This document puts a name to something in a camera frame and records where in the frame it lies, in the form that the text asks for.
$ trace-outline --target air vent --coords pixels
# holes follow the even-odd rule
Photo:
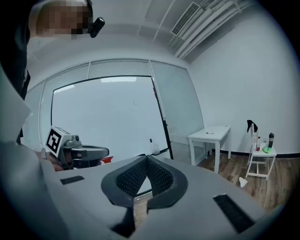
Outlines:
[[[178,35],[188,21],[195,15],[195,13],[200,9],[200,6],[194,2],[189,5],[189,7],[184,11],[179,20],[176,22],[171,33]]]

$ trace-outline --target headset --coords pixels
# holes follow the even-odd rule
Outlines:
[[[97,36],[97,34],[100,32],[100,30],[105,25],[105,21],[102,17],[98,17],[93,22],[93,8],[92,8],[93,3],[91,0],[86,0],[86,1],[87,1],[88,9],[89,9],[89,14],[91,14],[91,18],[92,18],[92,23],[89,24],[88,33],[91,38],[94,38],[95,36]]]

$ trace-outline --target black baseboard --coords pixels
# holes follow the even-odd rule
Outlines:
[[[220,150],[220,153],[228,154],[228,151]],[[248,152],[231,151],[231,154],[237,156],[249,156]],[[300,158],[300,153],[277,154],[276,158]]]

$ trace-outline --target bottle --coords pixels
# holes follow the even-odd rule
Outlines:
[[[258,137],[256,142],[256,151],[259,152],[260,149],[261,149],[261,137]]]
[[[274,134],[270,133],[269,135],[269,148],[273,146]]]

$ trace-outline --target black mesh panel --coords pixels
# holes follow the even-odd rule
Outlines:
[[[146,159],[117,177],[117,186],[135,197],[147,176]]]
[[[147,176],[150,180],[154,197],[166,191],[172,185],[173,176],[168,170],[151,160],[147,161],[147,165]]]

